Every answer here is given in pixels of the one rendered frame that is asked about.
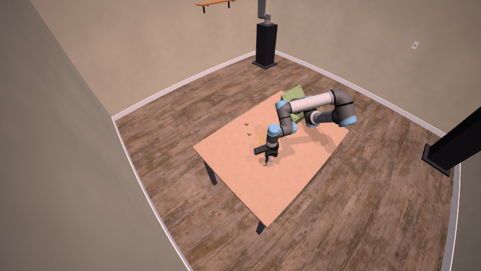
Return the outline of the tan flat mat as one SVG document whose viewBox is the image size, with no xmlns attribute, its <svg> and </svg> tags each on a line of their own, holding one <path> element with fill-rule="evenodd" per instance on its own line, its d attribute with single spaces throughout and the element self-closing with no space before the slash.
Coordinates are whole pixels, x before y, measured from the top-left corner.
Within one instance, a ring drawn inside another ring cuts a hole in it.
<svg viewBox="0 0 481 271">
<path fill-rule="evenodd" d="M 266 144 L 266 137 L 267 137 L 267 131 L 264 131 L 263 133 L 261 134 L 258 134 L 256 136 L 254 136 L 257 141 L 261 144 L 261 145 L 265 145 Z"/>
</svg>

